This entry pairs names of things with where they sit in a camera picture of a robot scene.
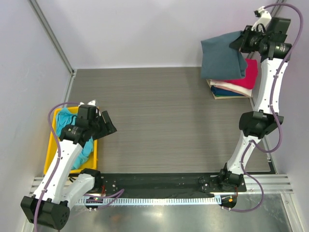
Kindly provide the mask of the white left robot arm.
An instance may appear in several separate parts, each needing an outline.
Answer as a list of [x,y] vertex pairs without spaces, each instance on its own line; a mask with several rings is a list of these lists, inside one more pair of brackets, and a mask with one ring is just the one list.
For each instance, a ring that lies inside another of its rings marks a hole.
[[42,182],[32,196],[24,196],[21,208],[34,230],[38,225],[60,231],[66,225],[70,210],[88,192],[98,193],[103,186],[101,173],[83,169],[77,179],[65,187],[71,168],[89,139],[100,139],[116,132],[107,111],[101,112],[95,100],[80,103],[74,125],[66,125],[60,136],[51,131],[57,145]]

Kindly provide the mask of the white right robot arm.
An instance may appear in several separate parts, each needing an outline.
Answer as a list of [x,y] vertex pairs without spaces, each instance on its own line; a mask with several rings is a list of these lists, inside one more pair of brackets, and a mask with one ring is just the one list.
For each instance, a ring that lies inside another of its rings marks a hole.
[[239,120],[240,138],[230,158],[209,186],[215,191],[245,191],[244,168],[253,150],[264,136],[282,131],[284,117],[279,115],[279,96],[284,72],[293,46],[286,43],[291,20],[274,17],[267,26],[247,26],[230,48],[261,56],[261,82],[254,109]]

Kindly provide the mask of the slate blue t shirt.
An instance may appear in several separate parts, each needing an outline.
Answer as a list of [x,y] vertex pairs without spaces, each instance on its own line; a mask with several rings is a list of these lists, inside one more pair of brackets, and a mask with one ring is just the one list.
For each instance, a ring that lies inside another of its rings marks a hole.
[[247,62],[239,50],[229,44],[241,35],[230,32],[201,41],[202,64],[200,77],[213,80],[237,80],[245,78]]

